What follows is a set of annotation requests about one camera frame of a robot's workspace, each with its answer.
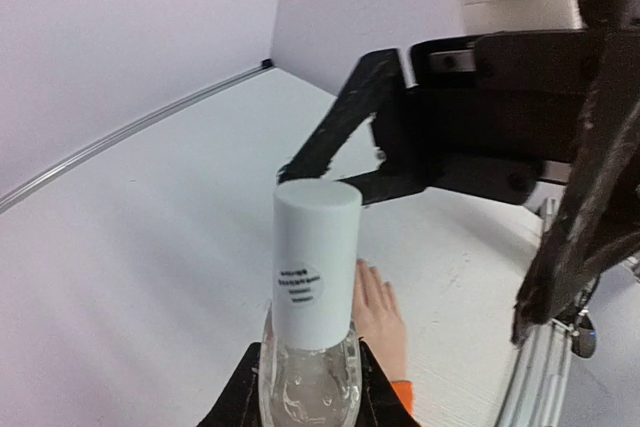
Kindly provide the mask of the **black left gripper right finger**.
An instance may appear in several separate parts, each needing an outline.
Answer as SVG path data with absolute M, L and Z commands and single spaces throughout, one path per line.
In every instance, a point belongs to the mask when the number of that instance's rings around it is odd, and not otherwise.
M 383 373 L 371 349 L 359 341 L 362 394 L 356 427 L 414 427 L 418 423 L 407 411 Z

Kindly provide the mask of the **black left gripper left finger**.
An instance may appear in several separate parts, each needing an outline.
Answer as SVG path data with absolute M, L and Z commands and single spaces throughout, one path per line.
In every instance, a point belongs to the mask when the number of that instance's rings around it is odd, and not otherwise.
M 198 427 L 260 427 L 259 361 L 261 343 L 251 343 Z

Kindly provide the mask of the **clear nail polish bottle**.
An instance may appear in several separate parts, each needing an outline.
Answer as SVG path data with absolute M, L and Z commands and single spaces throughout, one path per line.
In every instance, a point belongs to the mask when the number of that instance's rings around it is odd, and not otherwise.
M 345 339 L 320 350 L 286 346 L 267 315 L 258 369 L 260 419 L 264 426 L 350 427 L 362 397 L 359 338 L 351 323 Z

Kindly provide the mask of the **orange sleeved forearm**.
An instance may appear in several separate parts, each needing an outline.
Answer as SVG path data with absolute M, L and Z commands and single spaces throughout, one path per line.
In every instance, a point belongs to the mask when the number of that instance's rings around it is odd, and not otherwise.
M 412 415 L 414 407 L 414 390 L 412 382 L 408 380 L 394 380 L 391 382 L 391 385 L 404 409 Z

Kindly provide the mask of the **mannequin hand with long nails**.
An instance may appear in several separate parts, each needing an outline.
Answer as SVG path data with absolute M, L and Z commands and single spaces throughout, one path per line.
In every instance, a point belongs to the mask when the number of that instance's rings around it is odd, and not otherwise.
M 393 285 L 363 259 L 356 262 L 352 311 L 357 333 L 386 377 L 407 380 L 407 329 Z

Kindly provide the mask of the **white nail polish cap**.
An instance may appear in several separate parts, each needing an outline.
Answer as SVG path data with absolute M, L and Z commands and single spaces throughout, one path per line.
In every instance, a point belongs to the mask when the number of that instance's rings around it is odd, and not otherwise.
M 334 347 L 350 330 L 362 195 L 301 179 L 277 186 L 273 202 L 275 336 L 296 349 Z

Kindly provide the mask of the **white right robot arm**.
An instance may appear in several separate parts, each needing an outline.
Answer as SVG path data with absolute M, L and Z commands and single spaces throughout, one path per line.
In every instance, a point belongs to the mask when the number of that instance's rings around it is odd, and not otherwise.
M 639 0 L 460 0 L 465 33 L 356 64 L 279 172 L 326 174 L 369 122 L 381 164 L 354 176 L 365 204 L 430 187 L 521 205 L 564 194 L 516 296 L 511 340 L 574 306 L 639 249 Z

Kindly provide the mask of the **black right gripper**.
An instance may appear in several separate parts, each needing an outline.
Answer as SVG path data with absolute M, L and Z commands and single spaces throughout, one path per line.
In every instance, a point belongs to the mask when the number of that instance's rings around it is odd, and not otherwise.
M 431 187 L 522 205 L 568 183 L 516 296 L 522 345 L 639 247 L 638 224 L 603 219 L 639 148 L 639 35 L 611 33 L 604 51 L 584 30 L 465 36 L 416 44 L 410 61 L 406 88 L 398 50 L 361 57 L 277 183 L 323 177 L 366 120 L 384 159 L 343 180 L 365 206 Z

